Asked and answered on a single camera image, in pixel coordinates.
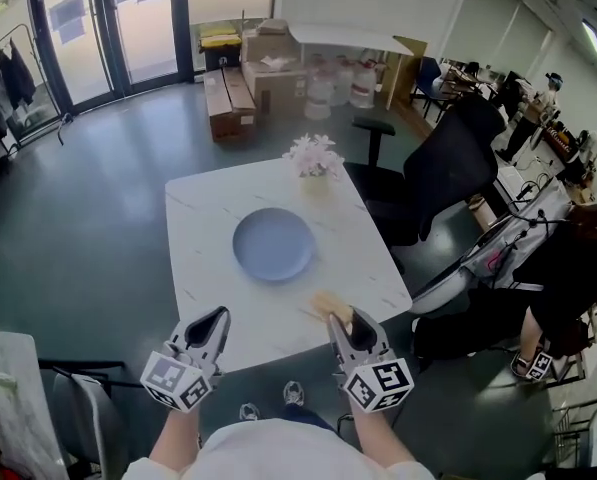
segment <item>gray floor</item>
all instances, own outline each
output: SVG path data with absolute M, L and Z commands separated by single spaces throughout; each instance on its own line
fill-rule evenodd
M 396 137 L 383 139 L 380 164 L 399 170 L 418 143 L 397 116 L 373 114 L 396 126 Z M 78 117 L 64 132 L 64 147 L 49 135 L 24 149 L 0 180 L 0 330 L 33 335 L 43 357 L 124 360 L 124 376 L 135 380 L 177 321 L 165 183 L 276 158 L 305 132 L 328 133 L 343 156 L 364 162 L 368 135 L 350 126 L 352 115 L 343 108 L 324 122 L 260 125 L 252 139 L 218 146 L 209 137 L 202 85 L 176 86 Z M 398 251 L 409 290 L 478 235 L 466 208 L 447 210 L 427 242 Z M 462 307 L 461 299 L 443 311 Z M 410 320 L 401 315 L 386 327 L 417 372 L 408 352 Z M 488 352 L 435 363 L 417 375 L 395 428 L 434 473 L 504 480 L 535 470 L 549 440 L 548 397 L 497 386 L 507 361 L 504 353 Z M 323 347 L 228 375 L 203 408 L 204 436 L 234 422 L 243 401 L 277 414 L 289 379 L 301 381 L 308 405 L 335 424 L 347 407 L 330 378 L 334 366 Z M 134 456 L 147 453 L 164 410 L 142 390 L 119 389 L 113 398 L 129 425 Z M 350 424 L 343 425 L 355 442 Z

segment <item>ceiling light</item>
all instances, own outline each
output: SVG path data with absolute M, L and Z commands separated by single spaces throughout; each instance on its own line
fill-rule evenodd
M 591 41 L 592 46 L 594 47 L 594 50 L 596 50 L 597 53 L 597 34 L 596 34 L 596 30 L 586 21 L 582 22 L 582 26 L 585 28 L 585 32 L 587 32 L 587 37 L 589 37 L 589 40 Z

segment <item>white shirt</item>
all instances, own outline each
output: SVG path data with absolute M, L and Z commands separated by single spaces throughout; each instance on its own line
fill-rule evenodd
M 580 161 L 582 165 L 587 165 L 590 161 L 594 161 L 597 158 L 597 132 L 589 132 L 589 137 L 580 146 Z
M 331 430 L 286 420 L 236 423 L 215 432 L 196 462 L 177 473 L 143 458 L 123 480 L 433 480 L 418 462 L 385 469 Z
M 550 119 L 558 110 L 558 100 L 556 99 L 556 91 L 537 92 L 532 103 L 540 104 L 542 111 L 537 114 L 531 107 L 527 107 L 525 111 L 525 119 L 528 119 L 534 124 L 540 124 L 544 119 Z

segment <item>chair backrest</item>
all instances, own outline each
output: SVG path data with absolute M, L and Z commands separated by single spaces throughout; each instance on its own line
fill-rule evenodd
M 478 64 L 477 62 L 470 62 L 465 67 L 465 73 L 467 73 L 468 75 L 477 76 L 478 71 L 480 71 L 480 64 Z
M 487 100 L 468 95 L 442 117 L 431 135 L 405 161 L 408 198 L 426 240 L 434 217 L 477 194 L 496 179 L 491 141 L 505 129 L 500 112 Z
M 420 60 L 420 69 L 416 77 L 418 84 L 431 84 L 440 75 L 440 66 L 438 66 L 436 59 L 433 57 L 423 57 Z
M 100 464 L 103 480 L 122 478 L 129 465 L 125 429 L 98 381 L 85 375 L 56 375 L 52 414 L 67 452 Z

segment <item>desk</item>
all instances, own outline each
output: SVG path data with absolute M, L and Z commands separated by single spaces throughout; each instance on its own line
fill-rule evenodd
M 13 394 L 0 387 L 3 458 L 21 464 L 33 478 L 67 480 L 31 336 L 0 332 L 0 372 L 17 381 Z
M 225 371 L 287 357 L 329 343 L 309 299 L 330 290 L 382 322 L 411 308 L 411 296 L 346 172 L 318 195 L 305 191 L 288 160 L 197 174 L 166 186 L 167 229 L 181 318 L 224 305 L 232 323 Z M 266 207 L 302 217 L 316 254 L 295 279 L 269 284 L 238 265 L 232 236 L 238 222 Z
M 394 39 L 392 35 L 379 32 L 371 32 L 353 27 L 340 27 L 337 25 L 312 25 L 307 23 L 290 23 L 289 32 L 294 39 L 301 44 L 300 60 L 305 62 L 306 44 L 327 44 L 331 46 L 348 46 L 351 48 L 368 48 L 383 52 L 399 54 L 398 67 L 394 76 L 389 97 L 387 98 L 387 110 L 391 107 L 391 100 L 394 97 L 403 55 L 413 55 L 412 51 Z
M 476 84 L 482 83 L 475 76 L 459 70 L 456 66 L 449 66 L 449 73 L 454 75 L 456 78 L 460 79 L 460 81 L 465 84 L 476 85 Z

